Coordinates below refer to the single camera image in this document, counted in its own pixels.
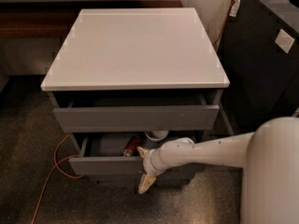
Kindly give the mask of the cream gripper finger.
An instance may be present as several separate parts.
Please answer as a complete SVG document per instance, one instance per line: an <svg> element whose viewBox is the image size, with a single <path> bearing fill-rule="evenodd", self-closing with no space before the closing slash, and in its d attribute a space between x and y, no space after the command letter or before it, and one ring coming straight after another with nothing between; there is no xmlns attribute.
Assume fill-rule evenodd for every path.
<svg viewBox="0 0 299 224"><path fill-rule="evenodd" d="M141 158L146 158L150 154L150 150L148 148L145 148L145 147L138 147L137 151L138 151Z"/></svg>
<svg viewBox="0 0 299 224"><path fill-rule="evenodd" d="M146 193L150 189L150 187L154 184L155 181L156 181L155 176L143 174L141 176L140 184L138 186L138 193L139 194Z"/></svg>

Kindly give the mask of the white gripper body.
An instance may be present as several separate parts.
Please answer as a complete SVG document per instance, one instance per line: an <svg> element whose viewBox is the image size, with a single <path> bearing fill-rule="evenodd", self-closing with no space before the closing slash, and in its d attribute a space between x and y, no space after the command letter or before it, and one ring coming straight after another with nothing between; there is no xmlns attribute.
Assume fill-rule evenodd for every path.
<svg viewBox="0 0 299 224"><path fill-rule="evenodd" d="M147 175L158 176L167 170L158 149L149 149L143 156L143 167Z"/></svg>

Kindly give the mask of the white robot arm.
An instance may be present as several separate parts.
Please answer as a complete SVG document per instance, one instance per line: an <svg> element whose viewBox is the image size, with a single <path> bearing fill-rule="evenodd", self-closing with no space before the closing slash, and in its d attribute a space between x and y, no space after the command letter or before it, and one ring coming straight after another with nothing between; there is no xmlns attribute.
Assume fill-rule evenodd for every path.
<svg viewBox="0 0 299 224"><path fill-rule="evenodd" d="M299 118L271 119L253 133L202 143L183 137L141 147L145 193L170 168L200 163L243 170L240 224L299 224Z"/></svg>

